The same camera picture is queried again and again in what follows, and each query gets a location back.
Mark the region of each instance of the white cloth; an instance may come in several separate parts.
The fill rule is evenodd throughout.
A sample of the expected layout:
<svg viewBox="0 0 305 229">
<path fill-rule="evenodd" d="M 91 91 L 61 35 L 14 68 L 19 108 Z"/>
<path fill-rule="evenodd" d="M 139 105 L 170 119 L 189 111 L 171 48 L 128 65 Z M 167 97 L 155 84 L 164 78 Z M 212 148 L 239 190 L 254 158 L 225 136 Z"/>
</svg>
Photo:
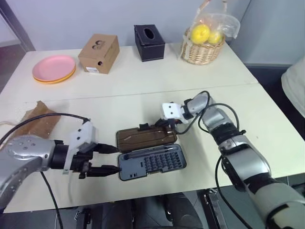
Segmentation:
<svg viewBox="0 0 305 229">
<path fill-rule="evenodd" d="M 282 88 L 294 107 L 305 118 L 305 56 L 282 75 Z"/>
</svg>

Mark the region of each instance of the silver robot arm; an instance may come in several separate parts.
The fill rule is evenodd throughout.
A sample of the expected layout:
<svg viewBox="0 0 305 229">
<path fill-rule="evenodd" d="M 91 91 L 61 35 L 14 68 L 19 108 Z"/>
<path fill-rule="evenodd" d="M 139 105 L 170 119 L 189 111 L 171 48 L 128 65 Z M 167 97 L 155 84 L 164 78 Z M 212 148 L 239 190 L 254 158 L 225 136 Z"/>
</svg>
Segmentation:
<svg viewBox="0 0 305 229">
<path fill-rule="evenodd" d="M 70 135 L 70 144 L 59 140 L 47 140 L 34 135 L 11 139 L 0 150 L 0 213 L 7 207 L 23 180 L 33 172 L 63 169 L 79 172 L 79 179 L 105 177 L 120 171 L 110 165 L 92 167 L 89 162 L 93 152 L 111 154 L 119 150 L 110 145 L 95 142 L 91 122 L 84 123 Z"/>
<path fill-rule="evenodd" d="M 207 93 L 186 100 L 184 105 L 163 104 L 162 119 L 188 123 L 207 105 Z M 237 190 L 249 194 L 267 228 L 303 229 L 304 197 L 271 177 L 267 160 L 244 135 L 245 131 L 239 131 L 226 113 L 216 106 L 205 110 L 202 121 L 218 145 L 225 173 Z"/>
</svg>

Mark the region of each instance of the black cable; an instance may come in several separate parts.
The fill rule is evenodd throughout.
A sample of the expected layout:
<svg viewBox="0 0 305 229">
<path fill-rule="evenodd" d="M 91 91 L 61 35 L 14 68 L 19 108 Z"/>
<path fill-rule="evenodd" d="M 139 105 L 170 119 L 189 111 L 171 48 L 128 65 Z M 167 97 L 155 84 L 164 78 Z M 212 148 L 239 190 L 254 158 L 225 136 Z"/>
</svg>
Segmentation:
<svg viewBox="0 0 305 229">
<path fill-rule="evenodd" d="M 73 117 L 73 118 L 79 118 L 82 119 L 84 122 L 89 121 L 89 118 L 85 118 L 85 117 L 81 117 L 75 114 L 67 114 L 67 113 L 48 113 L 48 114 L 42 114 L 30 119 L 27 119 L 19 124 L 17 124 L 15 127 L 13 127 L 11 130 L 9 130 L 1 139 L 0 139 L 0 145 L 3 144 L 3 142 L 5 141 L 5 139 L 7 139 L 15 130 L 19 129 L 20 127 L 22 127 L 23 125 L 26 125 L 29 122 L 32 122 L 34 120 L 40 119 L 40 118 L 44 118 L 47 116 L 69 116 L 69 117 Z"/>
<path fill-rule="evenodd" d="M 208 105 L 206 109 L 209 109 L 212 106 L 225 106 L 225 107 L 229 108 L 232 111 L 232 113 L 234 114 L 234 116 L 235 116 L 235 119 L 236 119 L 236 128 L 239 130 L 239 119 L 238 119 L 237 113 L 235 112 L 235 110 L 232 107 L 230 107 L 228 104 L 215 103 L 215 104 Z"/>
<path fill-rule="evenodd" d="M 196 116 L 195 116 L 195 118 L 192 120 L 192 122 L 187 126 L 187 128 L 184 130 L 184 131 L 182 131 L 182 132 L 179 132 L 179 131 L 177 131 L 176 129 L 174 129 L 174 131 L 175 131 L 175 133 L 177 134 L 177 135 L 184 135 L 186 132 L 188 132 L 189 131 L 189 129 L 192 127 L 192 125 L 194 124 L 194 122 L 197 120 L 197 118 L 200 116 L 200 114 L 201 113 L 198 113 Z"/>
<path fill-rule="evenodd" d="M 203 114 L 204 114 L 204 112 L 205 112 L 205 110 L 206 110 L 206 108 L 207 108 L 207 106 L 208 106 L 208 104 L 209 104 L 209 102 L 210 102 L 210 93 L 208 92 L 208 91 L 202 91 L 202 92 L 200 92 L 200 93 L 198 93 L 197 95 L 199 95 L 199 94 L 202 94 L 202 93 L 206 93 L 207 94 L 207 96 L 208 96 L 208 99 L 207 99 L 207 103 L 206 103 L 206 106 L 205 106 L 205 108 L 204 109 L 202 109 L 196 116 L 195 116 L 195 118 L 192 120 L 192 122 L 187 126 L 187 128 L 184 130 L 184 131 L 182 131 L 182 132 L 178 132 L 176 129 L 174 129 L 174 132 L 177 134 L 177 135 L 183 135 L 183 134 L 185 134 L 186 132 L 188 132 L 189 131 L 189 129 L 192 127 L 192 125 L 195 123 L 195 121 L 197 120 L 197 118 L 198 117 L 200 117 L 200 119 L 202 118 L 202 116 L 203 116 Z"/>
<path fill-rule="evenodd" d="M 246 228 L 248 229 L 253 229 L 236 211 L 235 209 L 231 206 L 231 204 L 227 201 L 227 199 L 224 197 L 223 193 L 220 190 L 219 187 L 219 183 L 218 183 L 218 167 L 219 167 L 219 163 L 222 160 L 222 156 L 219 157 L 217 163 L 216 163 L 216 168 L 215 168 L 215 181 L 216 181 L 216 186 L 217 186 L 217 190 L 219 192 L 219 195 L 221 196 L 221 198 L 224 200 L 225 204 L 229 207 L 229 209 L 236 215 L 236 217 L 246 226 Z"/>
<path fill-rule="evenodd" d="M 216 104 L 208 105 L 208 106 L 205 108 L 204 111 L 206 111 L 207 109 L 209 109 L 210 107 L 213 107 L 213 106 L 225 106 L 225 107 L 229 108 L 229 109 L 232 111 L 232 113 L 234 114 L 234 116 L 235 116 L 235 119 L 236 119 L 236 128 L 239 130 L 239 118 L 238 118 L 238 116 L 237 116 L 236 111 L 235 111 L 232 107 L 230 107 L 228 104 L 216 103 Z M 200 116 L 200 118 L 199 118 L 199 120 L 198 120 L 198 126 L 199 126 L 199 128 L 200 128 L 201 130 L 203 130 L 203 131 L 209 133 L 207 130 L 203 129 L 203 128 L 200 126 L 200 120 L 201 120 L 201 118 L 202 118 L 203 115 L 204 115 L 204 112 L 201 114 L 201 116 Z"/>
<path fill-rule="evenodd" d="M 42 178 L 43 178 L 44 182 L 46 183 L 46 185 L 47 185 L 47 187 L 48 187 L 48 190 L 49 190 L 49 192 L 50 192 L 50 195 L 51 195 L 51 197 L 52 197 L 52 200 L 53 200 L 53 203 L 54 203 L 54 206 L 55 206 L 55 210 L 56 210 L 56 214 L 57 214 L 57 218 L 58 218 L 58 222 L 59 222 L 59 226 L 60 226 L 61 229 L 63 229 L 63 224 L 62 224 L 61 215 L 60 215 L 60 213 L 59 213 L 59 209 L 58 209 L 58 206 L 57 206 L 55 197 L 54 197 L 54 195 L 53 195 L 51 186 L 50 186 L 50 184 L 48 183 L 48 180 L 47 180 L 46 176 L 44 175 L 44 173 L 43 173 L 43 172 L 40 172 L 40 174 L 42 175 Z"/>
<path fill-rule="evenodd" d="M 224 165 L 223 165 L 222 163 L 221 163 L 221 168 L 223 169 L 224 173 L 227 174 L 227 171 L 226 171 L 226 169 L 224 168 Z"/>
</svg>

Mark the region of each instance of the tool case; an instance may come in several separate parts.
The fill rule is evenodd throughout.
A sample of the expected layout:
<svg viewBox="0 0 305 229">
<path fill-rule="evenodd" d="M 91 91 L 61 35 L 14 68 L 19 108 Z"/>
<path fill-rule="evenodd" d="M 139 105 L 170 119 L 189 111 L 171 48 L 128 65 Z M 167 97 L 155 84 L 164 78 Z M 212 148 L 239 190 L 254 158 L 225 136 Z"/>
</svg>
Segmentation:
<svg viewBox="0 0 305 229">
<path fill-rule="evenodd" d="M 145 177 L 186 167 L 180 145 L 174 144 L 176 134 L 170 127 L 148 124 L 139 128 L 120 130 L 116 134 L 121 180 Z"/>
</svg>

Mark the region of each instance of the lemon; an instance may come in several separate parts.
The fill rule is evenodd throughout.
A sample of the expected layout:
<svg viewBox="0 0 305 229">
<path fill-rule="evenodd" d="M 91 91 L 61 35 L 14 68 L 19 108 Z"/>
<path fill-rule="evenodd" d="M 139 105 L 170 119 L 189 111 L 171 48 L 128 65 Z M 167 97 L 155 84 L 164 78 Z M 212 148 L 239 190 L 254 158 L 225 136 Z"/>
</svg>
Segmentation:
<svg viewBox="0 0 305 229">
<path fill-rule="evenodd" d="M 221 32 L 215 30 L 215 31 L 212 31 L 210 33 L 210 36 L 209 36 L 209 39 L 208 39 L 208 42 L 210 44 L 218 44 L 223 38 L 223 35 Z"/>
<path fill-rule="evenodd" d="M 191 41 L 194 44 L 202 44 L 208 40 L 210 36 L 210 28 L 207 25 L 197 25 L 191 33 Z"/>
</svg>

